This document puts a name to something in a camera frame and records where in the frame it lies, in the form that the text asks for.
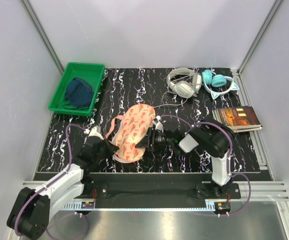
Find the pink mesh laundry bag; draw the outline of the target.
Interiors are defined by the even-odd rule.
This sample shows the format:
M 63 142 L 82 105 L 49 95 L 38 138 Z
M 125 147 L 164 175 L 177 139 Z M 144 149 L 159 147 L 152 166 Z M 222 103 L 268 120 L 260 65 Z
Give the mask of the pink mesh laundry bag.
M 130 164 L 139 161 L 145 153 L 145 148 L 136 148 L 136 145 L 143 139 L 152 121 L 156 118 L 155 109 L 147 104 L 135 104 L 131 106 L 124 115 L 118 115 L 111 121 L 111 126 L 106 134 L 108 139 L 115 129 L 116 120 L 120 120 L 117 133 L 110 141 L 118 147 L 118 151 L 112 158 L 123 164 Z

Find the navy blue bra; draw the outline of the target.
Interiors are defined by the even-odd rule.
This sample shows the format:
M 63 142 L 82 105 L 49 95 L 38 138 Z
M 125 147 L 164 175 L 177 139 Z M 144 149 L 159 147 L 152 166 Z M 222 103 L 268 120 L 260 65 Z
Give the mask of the navy blue bra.
M 86 110 L 90 107 L 93 96 L 92 86 L 84 79 L 74 77 L 66 86 L 63 108 L 68 110 Z

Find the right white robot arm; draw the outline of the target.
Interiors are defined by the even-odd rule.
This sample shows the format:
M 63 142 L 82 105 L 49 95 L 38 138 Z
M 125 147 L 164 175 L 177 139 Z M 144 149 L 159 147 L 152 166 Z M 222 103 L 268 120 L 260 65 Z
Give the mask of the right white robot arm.
M 164 129 L 155 123 L 135 145 L 135 148 L 156 151 L 170 146 L 177 155 L 190 153 L 201 147 L 211 156 L 212 175 L 210 183 L 198 183 L 195 192 L 198 198 L 229 198 L 233 177 L 231 174 L 231 152 L 235 133 L 225 125 L 215 121 L 201 121 L 187 133 L 178 129 Z

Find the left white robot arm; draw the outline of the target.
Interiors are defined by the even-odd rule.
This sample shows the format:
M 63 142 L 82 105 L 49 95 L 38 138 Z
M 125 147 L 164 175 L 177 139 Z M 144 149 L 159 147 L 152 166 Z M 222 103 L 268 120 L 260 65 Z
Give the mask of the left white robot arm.
M 39 239 L 50 220 L 72 199 L 92 194 L 88 175 L 98 162 L 111 157 L 119 147 L 107 139 L 91 136 L 67 167 L 37 188 L 24 187 L 17 195 L 6 225 L 17 236 Z

